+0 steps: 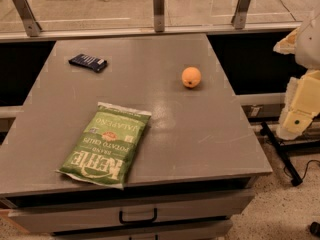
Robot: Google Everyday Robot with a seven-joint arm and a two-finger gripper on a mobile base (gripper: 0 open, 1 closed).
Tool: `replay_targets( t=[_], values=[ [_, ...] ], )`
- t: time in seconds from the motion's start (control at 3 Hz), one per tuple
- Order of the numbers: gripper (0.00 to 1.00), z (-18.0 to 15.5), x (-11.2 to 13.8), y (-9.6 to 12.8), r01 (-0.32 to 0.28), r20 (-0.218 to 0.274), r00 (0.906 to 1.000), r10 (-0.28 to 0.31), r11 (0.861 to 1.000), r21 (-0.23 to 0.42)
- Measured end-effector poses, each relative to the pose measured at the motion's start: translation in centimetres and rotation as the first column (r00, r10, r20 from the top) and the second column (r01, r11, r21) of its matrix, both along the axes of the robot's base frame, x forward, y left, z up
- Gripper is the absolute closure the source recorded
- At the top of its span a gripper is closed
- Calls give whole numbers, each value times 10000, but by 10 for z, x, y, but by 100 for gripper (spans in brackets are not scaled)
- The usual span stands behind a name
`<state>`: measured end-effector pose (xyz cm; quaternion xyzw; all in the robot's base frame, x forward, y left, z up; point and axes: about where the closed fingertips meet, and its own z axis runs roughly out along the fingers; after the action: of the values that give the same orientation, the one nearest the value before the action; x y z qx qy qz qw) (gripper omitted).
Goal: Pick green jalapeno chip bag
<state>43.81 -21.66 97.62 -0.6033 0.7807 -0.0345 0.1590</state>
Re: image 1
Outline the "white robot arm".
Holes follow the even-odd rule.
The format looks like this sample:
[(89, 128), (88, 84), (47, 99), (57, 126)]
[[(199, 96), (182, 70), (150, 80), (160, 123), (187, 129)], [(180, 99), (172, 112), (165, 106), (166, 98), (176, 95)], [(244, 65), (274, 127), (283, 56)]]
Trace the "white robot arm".
[(314, 10), (300, 27), (277, 42), (273, 50), (293, 54), (295, 62), (307, 69), (300, 78), (290, 78), (276, 130), (279, 138), (293, 140), (301, 136), (320, 113), (319, 10)]

